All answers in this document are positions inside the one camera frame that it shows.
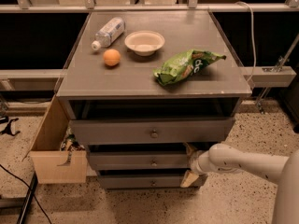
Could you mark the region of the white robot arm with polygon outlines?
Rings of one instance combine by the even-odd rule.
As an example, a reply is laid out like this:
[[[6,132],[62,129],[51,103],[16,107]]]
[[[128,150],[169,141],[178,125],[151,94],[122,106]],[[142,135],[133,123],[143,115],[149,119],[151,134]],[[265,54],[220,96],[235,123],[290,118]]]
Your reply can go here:
[[[246,171],[278,185],[272,224],[299,224],[299,150],[290,157],[250,153],[223,143],[208,151],[185,143],[189,169],[181,181],[189,187],[200,175]]]

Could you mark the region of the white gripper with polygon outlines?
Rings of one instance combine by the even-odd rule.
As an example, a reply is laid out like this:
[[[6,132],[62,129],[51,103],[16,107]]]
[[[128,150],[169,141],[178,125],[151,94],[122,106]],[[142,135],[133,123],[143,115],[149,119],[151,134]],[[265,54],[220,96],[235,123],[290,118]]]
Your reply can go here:
[[[185,172],[180,186],[187,188],[198,179],[199,175],[207,173],[205,169],[207,152],[197,150],[195,146],[189,143],[184,143],[184,146],[186,147],[186,154],[189,157],[189,168],[191,170]]]

